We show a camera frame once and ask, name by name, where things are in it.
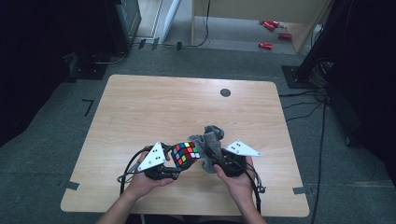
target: black circular hole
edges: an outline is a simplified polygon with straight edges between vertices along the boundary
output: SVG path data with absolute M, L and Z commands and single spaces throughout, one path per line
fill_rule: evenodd
M 231 95 L 231 91 L 228 90 L 228 89 L 222 89 L 222 90 L 220 91 L 220 94 L 221 94 L 222 96 L 224 96 L 224 97 L 229 97 L 229 96 Z

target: forearm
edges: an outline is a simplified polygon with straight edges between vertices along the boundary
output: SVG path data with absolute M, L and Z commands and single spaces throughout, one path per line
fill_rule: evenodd
M 236 205 L 247 224 L 266 224 L 262 215 L 256 210 L 253 201 L 236 202 Z
M 131 209 L 137 201 L 137 197 L 122 193 L 121 196 L 111 205 L 105 214 L 96 222 L 97 224 L 125 223 Z

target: wooden table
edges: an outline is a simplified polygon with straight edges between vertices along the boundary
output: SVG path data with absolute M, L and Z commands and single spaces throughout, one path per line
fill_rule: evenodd
M 222 96 L 222 89 L 231 95 Z M 267 187 L 261 195 L 264 216 L 309 214 L 305 195 L 292 190 L 303 184 L 274 83 L 126 75 L 113 75 L 106 85 L 70 179 L 79 188 L 66 190 L 62 209 L 105 212 L 119 197 L 117 177 L 139 149 L 157 141 L 183 142 L 203 134 L 207 125 L 224 130 L 223 147 L 239 139 L 262 154 L 253 161 Z M 132 212 L 240 216 L 225 185 L 201 165 L 156 188 Z

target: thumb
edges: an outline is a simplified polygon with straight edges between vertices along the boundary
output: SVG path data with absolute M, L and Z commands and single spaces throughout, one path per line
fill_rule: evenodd
M 162 180 L 160 180 L 160 187 L 164 187 L 164 186 L 166 186 L 166 185 L 168 185 L 168 184 L 171 184 L 171 183 L 173 183 L 174 182 L 174 179 L 172 179 L 172 178 L 165 178 L 165 179 L 162 179 Z
M 223 178 L 225 176 L 224 171 L 222 170 L 222 168 L 219 165 L 214 164 L 213 168 L 215 168 L 215 171 L 216 171 L 216 174 L 218 175 L 218 177 Z

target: gray carpet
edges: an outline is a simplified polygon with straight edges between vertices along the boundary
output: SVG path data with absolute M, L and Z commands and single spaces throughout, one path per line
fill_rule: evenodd
M 108 77 L 112 74 L 207 77 L 273 81 L 279 94 L 290 90 L 281 65 L 299 65 L 304 56 L 272 52 L 159 47 L 133 48 L 111 64 L 103 80 L 63 83 L 29 128 L 0 148 L 0 223 L 93 223 L 101 214 L 66 213 L 64 189 L 90 128 Z M 94 104 L 87 117 L 89 102 Z M 313 96 L 281 98 L 283 106 L 314 102 Z M 309 114 L 316 105 L 284 109 L 286 119 Z M 396 190 L 383 163 L 364 148 L 345 146 L 341 124 L 326 108 L 322 178 L 316 223 L 395 223 Z M 318 181 L 323 105 L 310 117 L 288 121 L 291 142 L 312 212 Z M 308 217 L 267 217 L 269 223 L 309 223 Z

